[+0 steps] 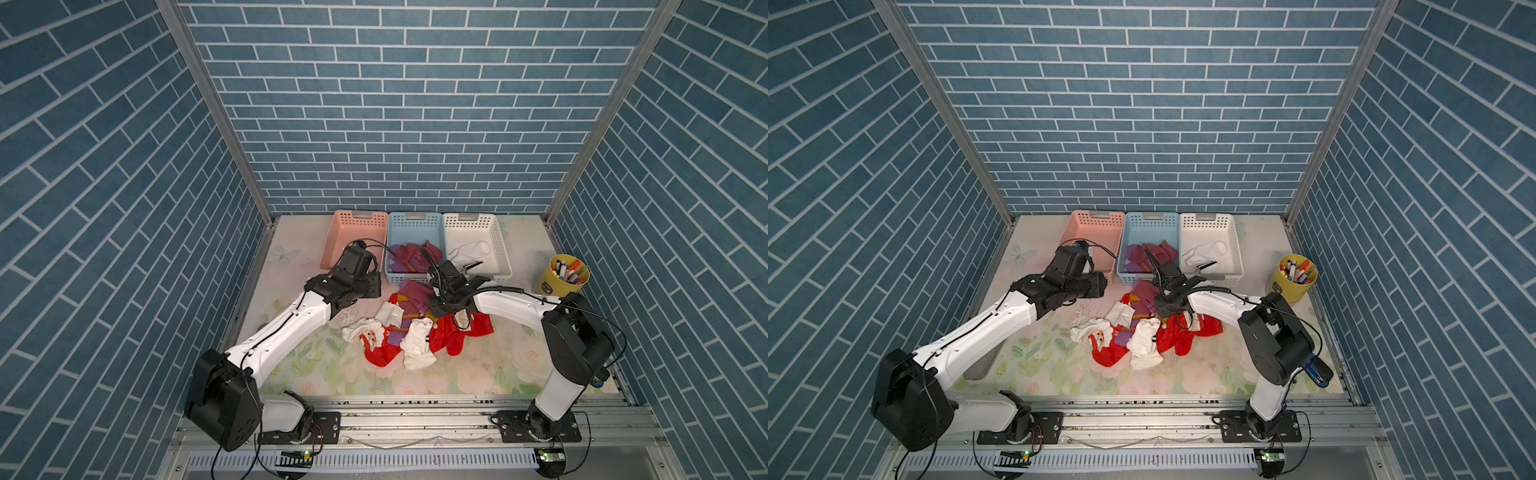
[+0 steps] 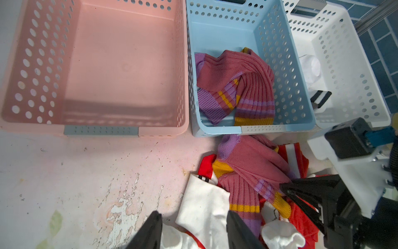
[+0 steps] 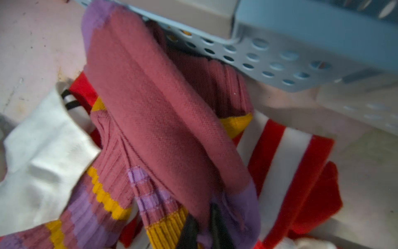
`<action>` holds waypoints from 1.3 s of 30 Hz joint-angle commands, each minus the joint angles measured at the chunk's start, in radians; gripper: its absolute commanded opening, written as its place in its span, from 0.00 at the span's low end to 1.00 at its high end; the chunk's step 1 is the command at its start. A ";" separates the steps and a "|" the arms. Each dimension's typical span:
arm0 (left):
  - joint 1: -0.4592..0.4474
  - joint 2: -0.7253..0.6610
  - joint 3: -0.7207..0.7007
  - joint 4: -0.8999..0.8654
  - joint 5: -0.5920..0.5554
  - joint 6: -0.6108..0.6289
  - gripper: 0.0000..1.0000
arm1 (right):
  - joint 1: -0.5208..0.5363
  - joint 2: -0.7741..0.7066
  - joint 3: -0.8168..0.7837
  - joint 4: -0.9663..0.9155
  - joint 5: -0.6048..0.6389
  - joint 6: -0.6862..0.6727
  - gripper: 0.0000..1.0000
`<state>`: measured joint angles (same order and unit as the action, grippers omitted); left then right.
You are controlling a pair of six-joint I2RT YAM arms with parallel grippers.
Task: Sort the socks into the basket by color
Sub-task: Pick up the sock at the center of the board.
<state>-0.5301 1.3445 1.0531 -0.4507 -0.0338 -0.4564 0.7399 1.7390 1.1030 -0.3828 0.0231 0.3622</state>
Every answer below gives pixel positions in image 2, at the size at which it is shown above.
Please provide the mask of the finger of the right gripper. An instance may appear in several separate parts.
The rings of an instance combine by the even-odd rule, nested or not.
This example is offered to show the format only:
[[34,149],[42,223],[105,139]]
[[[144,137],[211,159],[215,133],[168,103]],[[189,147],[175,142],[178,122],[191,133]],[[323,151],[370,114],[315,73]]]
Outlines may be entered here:
[[323,205],[328,201],[336,203],[340,194],[337,186],[341,182],[339,175],[324,175],[294,179],[290,183],[280,184],[280,190],[297,205]]
[[289,205],[291,207],[291,215],[289,222],[300,232],[303,236],[313,236],[320,232],[320,230],[308,215],[292,200],[289,199]]

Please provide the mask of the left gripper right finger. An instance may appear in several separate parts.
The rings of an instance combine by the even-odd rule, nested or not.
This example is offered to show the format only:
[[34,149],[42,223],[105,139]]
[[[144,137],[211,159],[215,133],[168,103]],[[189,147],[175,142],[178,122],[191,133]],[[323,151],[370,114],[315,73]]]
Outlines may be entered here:
[[234,211],[227,215],[227,234],[230,249],[264,249],[260,240]]

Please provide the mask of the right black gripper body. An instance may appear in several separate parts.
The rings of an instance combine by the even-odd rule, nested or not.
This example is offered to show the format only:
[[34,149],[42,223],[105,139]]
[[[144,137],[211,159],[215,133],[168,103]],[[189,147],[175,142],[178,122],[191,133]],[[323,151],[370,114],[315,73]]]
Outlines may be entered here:
[[308,144],[337,171],[338,189],[322,209],[330,249],[395,249],[398,246],[398,136],[373,130],[363,118],[316,133]]

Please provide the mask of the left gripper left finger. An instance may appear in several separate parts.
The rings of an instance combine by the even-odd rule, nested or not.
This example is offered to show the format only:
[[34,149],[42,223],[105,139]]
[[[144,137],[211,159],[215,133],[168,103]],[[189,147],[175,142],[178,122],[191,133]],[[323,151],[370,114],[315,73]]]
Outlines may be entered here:
[[162,226],[162,215],[153,211],[125,248],[160,249]]

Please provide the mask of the purple striped sock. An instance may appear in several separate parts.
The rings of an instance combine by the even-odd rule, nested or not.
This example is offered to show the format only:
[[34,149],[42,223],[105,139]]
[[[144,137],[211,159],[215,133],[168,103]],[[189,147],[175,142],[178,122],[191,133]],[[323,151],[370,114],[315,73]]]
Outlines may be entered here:
[[245,47],[241,60],[243,74],[237,88],[235,126],[272,125],[275,118],[274,73],[253,50]]
[[243,74],[241,52],[224,51],[219,57],[205,53],[194,55],[200,111],[218,125],[237,105],[237,88]]

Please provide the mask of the white sock black stripes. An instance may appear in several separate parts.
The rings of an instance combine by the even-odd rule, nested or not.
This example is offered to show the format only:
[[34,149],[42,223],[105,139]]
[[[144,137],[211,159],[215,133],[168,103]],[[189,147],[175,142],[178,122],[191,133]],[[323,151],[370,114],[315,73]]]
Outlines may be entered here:
[[324,112],[323,107],[332,96],[332,92],[316,89],[315,84],[321,79],[320,61],[312,55],[304,55],[299,58],[304,79],[307,85],[310,101],[314,111]]

